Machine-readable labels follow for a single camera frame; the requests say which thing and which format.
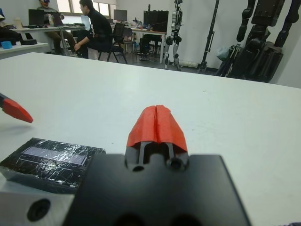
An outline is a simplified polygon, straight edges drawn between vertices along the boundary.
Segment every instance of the desk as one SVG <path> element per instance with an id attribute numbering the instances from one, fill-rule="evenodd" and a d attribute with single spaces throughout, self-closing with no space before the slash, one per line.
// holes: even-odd
<path id="1" fill-rule="evenodd" d="M 12 31 L 18 32 L 20 34 L 25 33 L 36 33 L 36 32 L 60 32 L 62 38 L 62 44 L 64 48 L 65 55 L 69 55 L 65 39 L 63 38 L 63 30 L 67 31 L 78 31 L 85 30 L 85 27 L 80 26 L 65 26 L 65 27 L 43 27 L 43 28 L 22 28 L 22 29 L 11 29 Z"/>
<path id="2" fill-rule="evenodd" d="M 3 49 L 3 47 L 0 47 L 0 59 L 13 57 L 25 53 L 43 53 L 44 47 L 47 47 L 47 43 L 41 43 L 38 42 L 36 45 L 30 45 L 30 46 L 22 46 L 20 42 L 17 42 L 15 46 L 13 46 L 10 49 Z"/>
<path id="3" fill-rule="evenodd" d="M 162 41 L 161 41 L 161 53 L 160 53 L 160 64 L 163 62 L 163 52 L 164 52 L 164 47 L 165 47 L 165 36 L 166 32 L 154 32 L 154 31 L 149 31 L 149 30 L 142 30 L 138 28 L 133 28 L 133 27 L 126 27 L 132 29 L 134 33 L 142 33 L 142 34 L 153 34 L 153 35 L 158 35 L 162 36 Z"/>
<path id="4" fill-rule="evenodd" d="M 39 53 L 0 68 L 1 93 L 34 118 L 0 113 L 0 161 L 32 137 L 125 153 L 142 110 L 163 104 L 189 154 L 223 156 L 253 226 L 300 221 L 301 89 Z"/>

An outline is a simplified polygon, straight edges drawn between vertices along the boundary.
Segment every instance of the blue cup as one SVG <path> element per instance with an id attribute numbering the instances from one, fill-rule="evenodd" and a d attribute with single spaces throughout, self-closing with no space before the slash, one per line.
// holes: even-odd
<path id="1" fill-rule="evenodd" d="M 12 48 L 13 45 L 11 44 L 10 41 L 3 41 L 1 42 L 1 46 L 4 48 L 4 49 L 9 49 L 9 48 Z"/>

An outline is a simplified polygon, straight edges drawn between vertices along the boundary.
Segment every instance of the black chair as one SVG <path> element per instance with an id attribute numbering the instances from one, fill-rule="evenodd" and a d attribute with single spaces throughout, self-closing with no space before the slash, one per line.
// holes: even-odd
<path id="1" fill-rule="evenodd" d="M 124 24 L 116 23 L 113 35 L 111 35 L 114 39 L 114 42 L 111 45 L 110 49 L 108 49 L 108 50 L 99 50 L 98 51 L 99 52 L 98 60 L 100 59 L 100 56 L 101 56 L 102 53 L 109 53 L 108 59 L 107 59 L 107 61 L 109 61 L 111 53 L 113 53 L 117 63 L 119 63 L 115 53 L 120 53 L 123 56 L 124 61 L 126 62 L 126 64 L 128 64 L 127 59 L 126 59 L 126 57 L 124 55 L 124 52 L 123 52 L 123 48 L 121 47 L 121 44 L 124 44 L 124 42 L 123 42 L 123 32 L 124 32 Z"/>

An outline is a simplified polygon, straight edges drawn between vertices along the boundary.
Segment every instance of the metal pole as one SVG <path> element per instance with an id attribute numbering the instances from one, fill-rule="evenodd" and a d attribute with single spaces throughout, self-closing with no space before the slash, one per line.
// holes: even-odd
<path id="1" fill-rule="evenodd" d="M 216 0 L 215 3 L 215 8 L 214 8 L 214 13 L 213 13 L 213 18 L 212 18 L 212 22 L 211 22 L 211 26 L 210 26 L 210 30 L 209 30 L 209 35 L 207 38 L 207 44 L 206 44 L 206 48 L 205 48 L 205 52 L 204 52 L 204 57 L 200 66 L 200 69 L 198 70 L 198 73 L 200 72 L 204 72 L 207 68 L 207 54 L 210 52 L 211 49 L 211 44 L 213 42 L 213 37 L 214 37 L 214 25 L 215 25 L 215 19 L 216 19 L 216 14 L 217 14 L 217 9 L 218 9 L 218 5 L 220 3 L 220 0 Z"/>

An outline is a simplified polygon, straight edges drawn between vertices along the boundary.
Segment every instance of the black plastic wrap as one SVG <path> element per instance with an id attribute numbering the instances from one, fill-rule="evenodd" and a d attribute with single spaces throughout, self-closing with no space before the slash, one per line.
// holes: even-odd
<path id="1" fill-rule="evenodd" d="M 57 194 L 73 194 L 102 148 L 32 138 L 0 163 L 7 180 Z"/>

